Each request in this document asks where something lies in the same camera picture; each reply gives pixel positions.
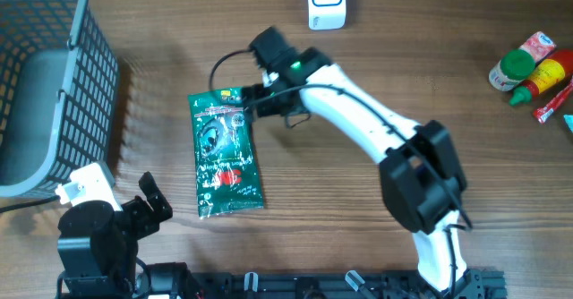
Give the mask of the red stick sachet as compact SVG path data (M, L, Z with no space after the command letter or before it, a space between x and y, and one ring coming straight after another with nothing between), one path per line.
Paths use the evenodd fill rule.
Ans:
M533 112L534 118L540 124L545 124L551 115L553 115L555 111L568 100L569 96L572 94L572 85L573 81L569 81L569 83L544 107L537 108Z

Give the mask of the green foil snack bag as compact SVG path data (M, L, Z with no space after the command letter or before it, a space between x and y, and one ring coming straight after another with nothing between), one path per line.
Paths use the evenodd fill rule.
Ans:
M251 125L238 88L188 97L196 171L198 216L261 209L261 175Z

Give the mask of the green lid clear jar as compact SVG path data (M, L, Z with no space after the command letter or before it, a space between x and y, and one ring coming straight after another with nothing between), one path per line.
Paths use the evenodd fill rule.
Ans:
M535 68L533 57L522 49L508 52L490 70L489 82L497 90L510 91L526 79Z

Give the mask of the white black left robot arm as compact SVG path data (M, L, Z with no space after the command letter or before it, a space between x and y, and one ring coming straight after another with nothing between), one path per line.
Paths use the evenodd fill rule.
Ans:
M119 211L106 201L87 201L60 218L57 251L64 271L57 298L202 298L204 291L182 262L147 265L138 241L159 230L173 210L151 173L137 196Z

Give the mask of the red white tissue packet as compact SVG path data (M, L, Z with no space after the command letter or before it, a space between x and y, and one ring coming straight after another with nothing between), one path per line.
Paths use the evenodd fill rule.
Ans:
M530 36L519 48L527 52L538 64L556 49L555 42L542 31Z

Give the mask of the red sauce bottle green cap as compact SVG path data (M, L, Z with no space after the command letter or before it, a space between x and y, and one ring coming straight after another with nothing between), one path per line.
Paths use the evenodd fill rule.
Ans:
M513 90L512 107L529 103L556 84L572 75L572 50L560 49L545 58L522 83Z

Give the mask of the light teal small packet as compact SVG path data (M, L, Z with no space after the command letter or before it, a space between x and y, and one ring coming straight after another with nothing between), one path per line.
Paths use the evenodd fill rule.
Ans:
M573 132L573 115L564 115L564 122L571 132Z

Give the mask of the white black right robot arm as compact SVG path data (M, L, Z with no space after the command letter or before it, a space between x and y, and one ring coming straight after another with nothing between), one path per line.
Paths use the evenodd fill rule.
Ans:
M263 82L244 90L258 117L318 115L336 126L377 165L382 200L414 239L419 276L446 298L466 272L458 231L471 220L462 206L466 177L449 131L385 107L315 47L298 52L274 27L248 46Z

